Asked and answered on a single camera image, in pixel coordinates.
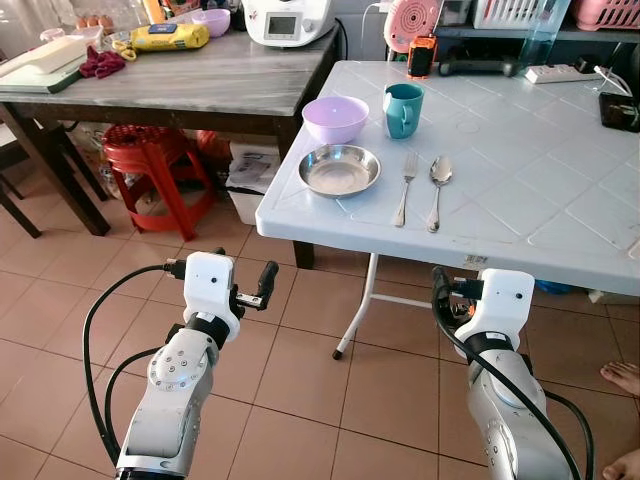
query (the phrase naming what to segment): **metal plate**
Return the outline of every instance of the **metal plate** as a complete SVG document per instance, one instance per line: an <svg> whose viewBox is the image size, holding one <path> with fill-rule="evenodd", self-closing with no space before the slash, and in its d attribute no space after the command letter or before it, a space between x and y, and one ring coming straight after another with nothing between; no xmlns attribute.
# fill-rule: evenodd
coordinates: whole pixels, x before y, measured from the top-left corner
<svg viewBox="0 0 640 480"><path fill-rule="evenodd" d="M353 145L325 145L305 156L298 172L302 181L325 197L360 193L380 176L380 162L368 150Z"/></svg>

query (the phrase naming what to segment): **blue cup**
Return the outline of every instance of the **blue cup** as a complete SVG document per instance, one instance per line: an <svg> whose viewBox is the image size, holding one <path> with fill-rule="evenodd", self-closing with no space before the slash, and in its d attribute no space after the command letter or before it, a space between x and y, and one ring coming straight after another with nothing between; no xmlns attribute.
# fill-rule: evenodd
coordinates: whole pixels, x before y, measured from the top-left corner
<svg viewBox="0 0 640 480"><path fill-rule="evenodd" d="M391 138L413 135L420 122L424 90L418 85L398 83L384 91L383 109Z"/></svg>

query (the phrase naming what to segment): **white plastic table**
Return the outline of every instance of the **white plastic table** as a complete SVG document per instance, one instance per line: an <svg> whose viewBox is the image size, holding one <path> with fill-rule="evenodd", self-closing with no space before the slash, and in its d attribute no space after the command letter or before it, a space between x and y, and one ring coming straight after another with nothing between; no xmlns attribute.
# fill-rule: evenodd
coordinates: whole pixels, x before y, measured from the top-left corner
<svg viewBox="0 0 640 480"><path fill-rule="evenodd" d="M320 143L303 127L257 211L261 235L372 253L356 317L371 298L378 254L521 270L640 295L639 137L602 127L594 91L601 82L534 86L501 75L434 76L416 82L425 90L420 125L398 141L386 135L382 100L385 85L410 82L405 69L335 64L320 96L369 104L367 125L350 143L373 152L382 174L351 198L314 194L297 167ZM406 225L397 228L402 168L411 151L419 155L419 173L409 188ZM442 154L451 157L454 176L442 189L440 231L432 234L429 167Z"/></svg>

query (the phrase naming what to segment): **purple bowl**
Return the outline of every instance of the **purple bowl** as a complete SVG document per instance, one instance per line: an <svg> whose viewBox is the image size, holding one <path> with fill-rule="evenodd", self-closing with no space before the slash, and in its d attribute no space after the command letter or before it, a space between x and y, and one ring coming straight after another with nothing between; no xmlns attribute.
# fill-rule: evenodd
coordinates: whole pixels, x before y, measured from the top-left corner
<svg viewBox="0 0 640 480"><path fill-rule="evenodd" d="M229 30L231 24L231 12L225 8L203 10L191 15L193 23L206 25L209 29L209 37L221 37Z"/></svg>
<svg viewBox="0 0 640 480"><path fill-rule="evenodd" d="M322 97L302 109L309 133L318 141L337 145L353 140L369 116L369 105L353 97Z"/></svg>

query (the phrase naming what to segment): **human foot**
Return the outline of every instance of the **human foot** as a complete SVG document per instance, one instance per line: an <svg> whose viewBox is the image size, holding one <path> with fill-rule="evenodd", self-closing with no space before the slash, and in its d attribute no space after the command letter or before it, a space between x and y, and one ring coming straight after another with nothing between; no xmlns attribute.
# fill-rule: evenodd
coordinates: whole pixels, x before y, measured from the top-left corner
<svg viewBox="0 0 640 480"><path fill-rule="evenodd" d="M602 476L606 480L640 480L640 449L620 457L602 471Z"/></svg>
<svg viewBox="0 0 640 480"><path fill-rule="evenodd" d="M640 367L637 365L609 362L602 367L600 374L605 380L615 383L625 392L640 397Z"/></svg>

